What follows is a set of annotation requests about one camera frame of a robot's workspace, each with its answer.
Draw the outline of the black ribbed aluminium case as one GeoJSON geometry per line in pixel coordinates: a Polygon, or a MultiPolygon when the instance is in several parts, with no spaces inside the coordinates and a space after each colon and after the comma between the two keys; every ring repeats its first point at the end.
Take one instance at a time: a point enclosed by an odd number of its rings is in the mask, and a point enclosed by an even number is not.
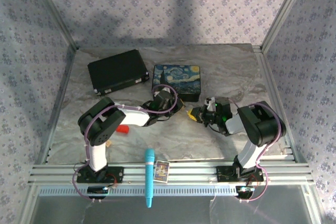
{"type": "Polygon", "coordinates": [[[98,96],[147,82],[150,78],[137,49],[91,62],[88,71],[98,96]]]}

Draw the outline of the small black electronics module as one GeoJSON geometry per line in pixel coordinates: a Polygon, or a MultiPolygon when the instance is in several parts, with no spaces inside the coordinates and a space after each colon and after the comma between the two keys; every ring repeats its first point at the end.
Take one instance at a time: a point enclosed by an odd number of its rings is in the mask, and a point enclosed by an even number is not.
{"type": "Polygon", "coordinates": [[[236,186],[237,198],[242,200],[249,200],[255,191],[253,186],[236,186]]]}
{"type": "Polygon", "coordinates": [[[109,192],[109,188],[106,186],[89,186],[87,188],[87,194],[90,199],[104,199],[109,192]]]}

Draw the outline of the teal cylindrical marker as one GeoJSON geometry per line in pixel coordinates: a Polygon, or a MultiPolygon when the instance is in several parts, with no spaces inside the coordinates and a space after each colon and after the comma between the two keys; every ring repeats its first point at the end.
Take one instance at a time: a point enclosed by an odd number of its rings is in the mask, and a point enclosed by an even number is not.
{"type": "Polygon", "coordinates": [[[154,174],[154,161],[155,152],[154,149],[148,148],[145,151],[145,200],[148,208],[152,207],[153,199],[153,174],[154,174]]]}

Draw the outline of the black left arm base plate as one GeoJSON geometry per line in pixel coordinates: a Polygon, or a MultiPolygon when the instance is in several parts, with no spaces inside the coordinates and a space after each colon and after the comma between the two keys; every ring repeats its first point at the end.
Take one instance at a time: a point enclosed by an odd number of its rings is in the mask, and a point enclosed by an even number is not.
{"type": "Polygon", "coordinates": [[[78,183],[97,184],[97,183],[122,183],[124,167],[105,166],[102,170],[95,172],[90,166],[81,168],[77,176],[78,183]]]}

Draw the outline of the aluminium side rail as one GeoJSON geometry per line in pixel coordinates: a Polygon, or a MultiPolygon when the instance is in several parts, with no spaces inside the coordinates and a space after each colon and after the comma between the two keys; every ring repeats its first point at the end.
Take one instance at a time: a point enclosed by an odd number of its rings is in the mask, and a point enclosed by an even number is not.
{"type": "Polygon", "coordinates": [[[287,128],[287,133],[283,137],[283,140],[287,146],[290,146],[290,149],[292,150],[292,155],[294,157],[294,161],[297,163],[301,163],[299,153],[296,149],[295,142],[292,136],[292,132],[281,102],[281,98],[277,89],[276,82],[274,80],[274,77],[272,75],[271,67],[269,65],[267,57],[264,56],[264,54],[261,51],[261,48],[258,45],[253,45],[253,50],[256,55],[260,72],[263,77],[263,80],[265,82],[265,86],[269,95],[271,107],[273,110],[281,117],[283,122],[285,123],[285,126],[287,128]]]}
{"type": "Polygon", "coordinates": [[[67,88],[67,85],[70,79],[71,70],[74,64],[73,62],[75,59],[76,51],[77,51],[76,47],[74,48],[72,46],[68,46],[67,53],[66,53],[65,71],[62,76],[62,80],[61,80],[61,83],[60,83],[60,86],[57,92],[53,110],[52,110],[50,119],[47,124],[47,135],[41,141],[41,149],[37,156],[37,161],[35,161],[35,164],[37,165],[44,165],[47,163],[48,154],[52,146],[57,122],[58,122],[60,111],[61,111],[62,102],[65,97],[66,88],[67,88]]]}

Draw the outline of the aluminium corner post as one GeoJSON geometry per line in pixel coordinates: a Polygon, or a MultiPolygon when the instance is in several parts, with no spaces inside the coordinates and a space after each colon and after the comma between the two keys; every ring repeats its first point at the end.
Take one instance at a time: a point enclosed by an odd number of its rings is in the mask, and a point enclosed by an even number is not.
{"type": "Polygon", "coordinates": [[[65,22],[62,19],[60,11],[57,6],[54,4],[53,0],[41,0],[44,6],[47,9],[48,14],[53,19],[55,26],[59,29],[61,35],[63,36],[66,43],[70,46],[72,51],[77,51],[77,46],[73,40],[69,29],[67,28],[65,22]]]}
{"type": "Polygon", "coordinates": [[[262,44],[260,45],[260,50],[263,54],[266,54],[278,35],[282,25],[286,21],[292,7],[294,6],[296,0],[284,0],[274,21],[272,22],[262,44]]]}

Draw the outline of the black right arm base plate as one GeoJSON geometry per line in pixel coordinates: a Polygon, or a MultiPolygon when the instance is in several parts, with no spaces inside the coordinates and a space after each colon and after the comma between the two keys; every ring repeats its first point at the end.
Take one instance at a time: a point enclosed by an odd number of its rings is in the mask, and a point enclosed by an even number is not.
{"type": "Polygon", "coordinates": [[[236,166],[216,166],[218,182],[263,182],[264,177],[260,168],[240,168],[236,166]]]}

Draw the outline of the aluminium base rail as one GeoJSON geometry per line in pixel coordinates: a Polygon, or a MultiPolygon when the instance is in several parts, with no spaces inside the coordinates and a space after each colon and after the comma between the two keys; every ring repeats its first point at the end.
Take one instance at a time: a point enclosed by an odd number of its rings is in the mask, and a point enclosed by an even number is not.
{"type": "MultiPolygon", "coordinates": [[[[228,165],[224,161],[172,162],[168,183],[171,185],[208,185],[217,183],[216,166],[228,165]]],[[[262,160],[269,185],[313,185],[311,169],[307,163],[289,160],[262,160]]],[[[122,163],[124,185],[144,185],[145,165],[122,163]]],[[[74,169],[72,165],[36,165],[30,171],[28,182],[36,185],[69,185],[74,169]]]]}

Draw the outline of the starry night print box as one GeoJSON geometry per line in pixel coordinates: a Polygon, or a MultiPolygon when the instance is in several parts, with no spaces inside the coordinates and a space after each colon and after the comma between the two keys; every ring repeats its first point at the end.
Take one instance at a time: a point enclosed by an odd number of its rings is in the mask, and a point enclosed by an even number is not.
{"type": "Polygon", "coordinates": [[[201,94],[201,71],[193,65],[155,65],[152,87],[171,86],[183,102],[198,102],[201,94]]]}

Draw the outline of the small printed card box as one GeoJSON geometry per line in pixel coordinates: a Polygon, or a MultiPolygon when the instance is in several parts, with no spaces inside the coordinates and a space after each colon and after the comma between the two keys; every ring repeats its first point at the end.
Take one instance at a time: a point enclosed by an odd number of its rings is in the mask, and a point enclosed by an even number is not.
{"type": "Polygon", "coordinates": [[[167,183],[169,178],[170,163],[167,161],[156,161],[154,170],[154,181],[159,183],[167,183]]]}

